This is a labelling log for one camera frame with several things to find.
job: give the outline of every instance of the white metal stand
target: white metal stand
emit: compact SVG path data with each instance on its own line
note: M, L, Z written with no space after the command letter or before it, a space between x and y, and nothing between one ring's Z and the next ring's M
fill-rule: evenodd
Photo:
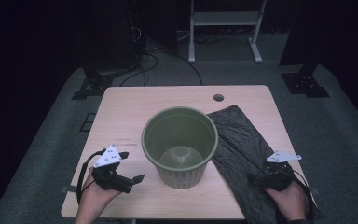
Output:
M258 11L239 11L239 12L195 12L194 0L191 0L190 9L190 41L188 44L188 61L196 61L194 50L194 26L207 25L254 25L255 31L252 37L249 37L249 44L257 63L262 63L260 52L258 51L256 40L263 20L264 8L267 0L262 0Z

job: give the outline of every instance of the gray carpet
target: gray carpet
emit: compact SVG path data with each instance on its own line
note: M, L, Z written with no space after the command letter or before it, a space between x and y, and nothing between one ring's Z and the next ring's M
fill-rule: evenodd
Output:
M287 34L260 34L257 45L263 63L256 64L247 35L225 35L212 45L196 45L194 68L203 85L266 85L270 88L283 123L293 143L304 174L324 218L315 223L358 223L358 111L339 87L336 78L322 66L314 76L329 98L307 98L287 90L282 72L299 66L278 66ZM158 47L150 42L149 48ZM155 68L128 79L123 86L200 85L196 71L181 58L167 53ZM187 57L187 45L179 46ZM143 69L155 58L144 56ZM118 86L127 77L114 79ZM88 133L79 129L96 112L101 96L71 100L85 79L81 68L68 79L34 138L20 168L0 202L0 223L72 223L61 216L65 188L70 184ZM99 219L96 223L114 223Z

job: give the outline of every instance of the person's left hand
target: person's left hand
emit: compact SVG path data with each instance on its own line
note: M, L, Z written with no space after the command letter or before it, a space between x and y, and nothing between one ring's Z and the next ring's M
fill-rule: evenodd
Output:
M75 219L76 224L92 223L104 208L121 193L114 189L102 189L94 182L91 173L92 167L89 168L89 175L83 185L83 193Z

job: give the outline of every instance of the folded black garbage bag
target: folded black garbage bag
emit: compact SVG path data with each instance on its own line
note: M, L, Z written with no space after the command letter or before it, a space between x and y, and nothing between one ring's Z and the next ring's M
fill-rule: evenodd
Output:
M219 133L213 163L230 186L246 221L284 223L275 202L248 178L249 175L269 174L266 158L274 153L272 148L236 105L208 116ZM290 166L287 162L278 165Z

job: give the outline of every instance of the person's right hand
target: person's right hand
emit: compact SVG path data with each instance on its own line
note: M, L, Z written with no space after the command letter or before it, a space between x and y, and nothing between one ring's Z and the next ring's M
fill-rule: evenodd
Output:
M265 191L278 205L279 210L287 221L306 219L305 195L296 182L293 181L282 191L275 189L265 189Z

